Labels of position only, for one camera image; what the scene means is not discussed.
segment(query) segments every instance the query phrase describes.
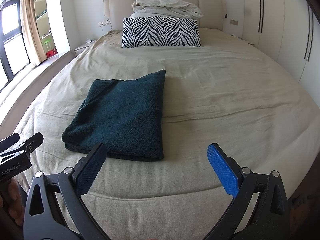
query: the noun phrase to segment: folded blanket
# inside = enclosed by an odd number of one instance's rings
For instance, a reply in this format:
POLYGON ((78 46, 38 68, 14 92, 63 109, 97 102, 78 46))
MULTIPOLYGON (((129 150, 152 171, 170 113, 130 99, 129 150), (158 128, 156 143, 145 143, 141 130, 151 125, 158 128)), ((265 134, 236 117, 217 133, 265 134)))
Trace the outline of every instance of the folded blanket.
POLYGON ((62 141, 68 150, 89 153, 96 143, 107 157, 163 159, 161 118, 165 70, 136 80, 95 80, 62 141))
POLYGON ((182 0, 136 0, 132 9, 138 13, 155 13, 194 20, 203 16, 195 4, 182 0))

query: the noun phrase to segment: blue gripper pad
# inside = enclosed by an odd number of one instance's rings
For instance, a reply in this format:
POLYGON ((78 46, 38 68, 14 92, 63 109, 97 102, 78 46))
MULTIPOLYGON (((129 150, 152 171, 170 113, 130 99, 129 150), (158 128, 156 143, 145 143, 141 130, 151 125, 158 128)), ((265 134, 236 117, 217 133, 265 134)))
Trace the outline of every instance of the blue gripper pad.
POLYGON ((73 181, 78 196, 87 194, 100 168, 107 158, 107 149, 104 144, 97 144, 75 167, 73 181))
POLYGON ((208 160, 217 174, 222 186, 227 194, 234 198, 239 192, 238 178, 228 165, 225 158, 228 158, 224 152, 220 153, 214 144, 210 144, 207 150, 208 160))

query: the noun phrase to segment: white wardrobe door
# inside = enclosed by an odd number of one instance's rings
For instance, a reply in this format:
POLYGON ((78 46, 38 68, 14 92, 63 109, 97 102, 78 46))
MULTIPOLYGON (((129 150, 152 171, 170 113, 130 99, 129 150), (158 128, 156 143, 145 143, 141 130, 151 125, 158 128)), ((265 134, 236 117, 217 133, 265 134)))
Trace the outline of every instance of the white wardrobe door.
POLYGON ((259 43, 260 0, 245 0, 244 28, 242 37, 254 44, 259 43))
POLYGON ((284 27, 284 0, 264 0, 264 21, 258 49, 278 60, 284 27))
POLYGON ((284 32, 278 63, 298 82, 307 61, 308 19, 306 0, 284 0, 284 32))
POLYGON ((314 30, 310 58, 302 73, 300 84, 320 107, 320 24, 315 15, 313 19, 314 30))

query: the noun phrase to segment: human hand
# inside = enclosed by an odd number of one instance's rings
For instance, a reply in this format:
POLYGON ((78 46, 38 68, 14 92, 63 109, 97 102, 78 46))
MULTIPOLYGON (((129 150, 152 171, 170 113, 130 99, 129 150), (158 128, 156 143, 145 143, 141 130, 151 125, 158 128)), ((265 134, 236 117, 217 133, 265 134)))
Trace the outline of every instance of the human hand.
MULTIPOLYGON (((15 178, 12 178, 8 185, 8 193, 12 199, 9 206, 9 214, 14 219, 18 226, 23 225, 24 207, 22 206, 21 195, 19 193, 18 182, 15 178)), ((3 207, 3 200, 0 196, 0 208, 3 207)))

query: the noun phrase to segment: upholstered headboard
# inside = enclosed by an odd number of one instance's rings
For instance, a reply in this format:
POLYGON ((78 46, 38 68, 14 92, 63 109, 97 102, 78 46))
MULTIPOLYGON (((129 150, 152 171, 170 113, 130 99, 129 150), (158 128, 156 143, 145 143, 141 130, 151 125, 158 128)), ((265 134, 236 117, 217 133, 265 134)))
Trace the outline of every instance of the upholstered headboard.
MULTIPOLYGON (((133 14, 132 4, 135 0, 103 0, 104 15, 109 19, 113 30, 122 30, 123 18, 133 14)), ((227 14, 225 0, 183 0, 194 3, 200 8, 203 17, 199 21, 200 28, 222 30, 223 19, 227 14)))

